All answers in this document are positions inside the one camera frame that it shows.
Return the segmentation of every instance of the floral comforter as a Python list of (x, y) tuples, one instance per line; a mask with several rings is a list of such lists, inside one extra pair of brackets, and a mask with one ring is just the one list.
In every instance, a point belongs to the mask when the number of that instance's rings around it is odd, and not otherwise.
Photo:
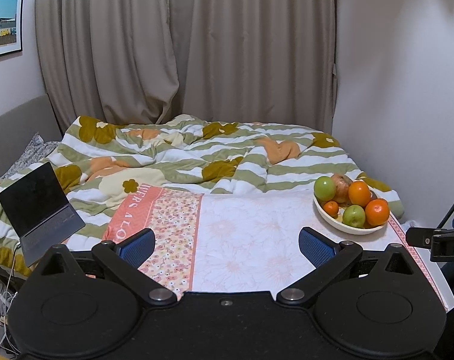
[[(304, 191), (322, 175), (362, 179), (385, 198), (396, 217), (403, 206), (395, 191), (369, 178), (332, 136), (307, 127), (206, 122), (180, 115), (164, 125), (116, 126), (81, 116), (58, 148), (40, 163), (12, 175), (0, 191), (50, 161), (85, 227), (66, 243), (89, 250), (103, 237), (116, 209), (142, 184), (202, 194)], [(10, 269), (18, 237), (0, 205), (0, 266)], [(22, 252), (14, 270), (28, 276)]]

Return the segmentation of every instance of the fruit bowl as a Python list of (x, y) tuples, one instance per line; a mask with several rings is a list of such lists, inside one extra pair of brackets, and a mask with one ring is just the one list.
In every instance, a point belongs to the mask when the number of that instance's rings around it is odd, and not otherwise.
[[(328, 215), (320, 205), (319, 200), (314, 196), (314, 204), (315, 207), (317, 208), (317, 211), (319, 212), (320, 216), (331, 226), (336, 228), (337, 230), (343, 231), (344, 233), (348, 234), (353, 234), (353, 235), (366, 235), (366, 234), (371, 234), (374, 233), (375, 231), (381, 230), (387, 226), (387, 223), (373, 227), (373, 228), (357, 228), (357, 227), (352, 227), (352, 226), (347, 226), (344, 225), (343, 223), (339, 222), (338, 220), (332, 218), (330, 215)], [(343, 213), (343, 208), (340, 209), (339, 212), (339, 217), (341, 217)]]

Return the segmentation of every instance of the framed picture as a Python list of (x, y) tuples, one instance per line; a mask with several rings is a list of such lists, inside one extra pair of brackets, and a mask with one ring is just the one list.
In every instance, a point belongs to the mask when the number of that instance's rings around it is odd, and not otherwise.
[(22, 0), (0, 0), (0, 56), (22, 51)]

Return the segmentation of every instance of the laptop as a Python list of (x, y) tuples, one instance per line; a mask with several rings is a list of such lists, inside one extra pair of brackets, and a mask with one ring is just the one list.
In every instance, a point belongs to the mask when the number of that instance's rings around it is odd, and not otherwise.
[(85, 226), (48, 162), (0, 192), (0, 203), (20, 238), (27, 266)]

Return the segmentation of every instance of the round pad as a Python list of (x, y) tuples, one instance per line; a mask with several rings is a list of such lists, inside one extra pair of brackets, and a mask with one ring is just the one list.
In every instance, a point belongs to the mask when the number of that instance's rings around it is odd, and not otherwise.
[(9, 310), (9, 330), (22, 351), (41, 357), (90, 357), (114, 347), (139, 318), (124, 287), (85, 276), (53, 274), (26, 282)]
[(373, 291), (360, 296), (357, 309), (365, 318), (378, 323), (402, 322), (412, 312), (408, 299), (386, 291)]
[(314, 316), (321, 329), (345, 349), (367, 356), (402, 357), (435, 345), (439, 332), (430, 317), (444, 317), (438, 299), (415, 288), (410, 275), (404, 281), (397, 275), (395, 286), (384, 275), (369, 276), (338, 282), (319, 295)]

